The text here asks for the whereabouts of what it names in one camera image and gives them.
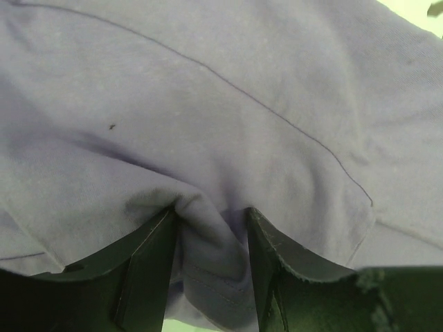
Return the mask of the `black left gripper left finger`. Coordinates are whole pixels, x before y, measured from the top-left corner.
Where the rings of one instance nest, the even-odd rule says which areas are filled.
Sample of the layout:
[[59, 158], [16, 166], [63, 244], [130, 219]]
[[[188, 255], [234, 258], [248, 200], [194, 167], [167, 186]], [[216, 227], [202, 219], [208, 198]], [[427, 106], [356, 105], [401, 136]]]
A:
[[164, 209], [60, 273], [1, 270], [1, 330], [161, 331], [176, 237]]

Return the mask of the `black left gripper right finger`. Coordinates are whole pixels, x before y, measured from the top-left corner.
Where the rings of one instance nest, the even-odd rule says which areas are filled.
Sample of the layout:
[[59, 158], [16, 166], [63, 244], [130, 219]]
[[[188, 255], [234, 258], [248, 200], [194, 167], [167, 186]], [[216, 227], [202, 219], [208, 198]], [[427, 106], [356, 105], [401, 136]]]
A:
[[246, 210], [258, 325], [283, 332], [440, 332], [442, 268], [335, 264]]

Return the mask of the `purple t-shirt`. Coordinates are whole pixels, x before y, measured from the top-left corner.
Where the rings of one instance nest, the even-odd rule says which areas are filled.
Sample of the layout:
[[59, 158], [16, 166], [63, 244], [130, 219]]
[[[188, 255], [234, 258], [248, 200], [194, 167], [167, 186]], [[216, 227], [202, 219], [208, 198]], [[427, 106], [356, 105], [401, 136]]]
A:
[[442, 40], [378, 1], [2, 1], [1, 267], [171, 205], [166, 315], [258, 329], [243, 211], [348, 268], [442, 263]]

